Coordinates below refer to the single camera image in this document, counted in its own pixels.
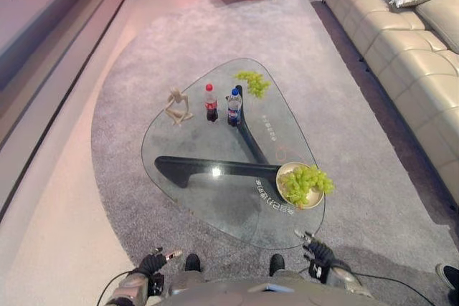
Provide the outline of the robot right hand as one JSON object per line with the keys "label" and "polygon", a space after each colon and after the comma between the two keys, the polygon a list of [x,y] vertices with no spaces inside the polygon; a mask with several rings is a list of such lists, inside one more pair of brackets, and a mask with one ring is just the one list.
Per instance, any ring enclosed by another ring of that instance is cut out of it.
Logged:
{"label": "robot right hand", "polygon": [[296,229],[295,235],[303,241],[303,248],[306,250],[303,257],[309,261],[310,277],[325,284],[332,264],[336,261],[333,251],[306,231]]}

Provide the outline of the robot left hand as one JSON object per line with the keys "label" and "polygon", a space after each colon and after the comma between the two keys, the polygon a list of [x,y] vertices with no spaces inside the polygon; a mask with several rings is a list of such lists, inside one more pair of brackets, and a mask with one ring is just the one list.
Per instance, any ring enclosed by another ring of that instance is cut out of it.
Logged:
{"label": "robot left hand", "polygon": [[164,253],[163,247],[156,247],[150,254],[147,254],[136,268],[138,273],[144,274],[146,277],[152,277],[169,261],[179,258],[183,254],[182,250]]}

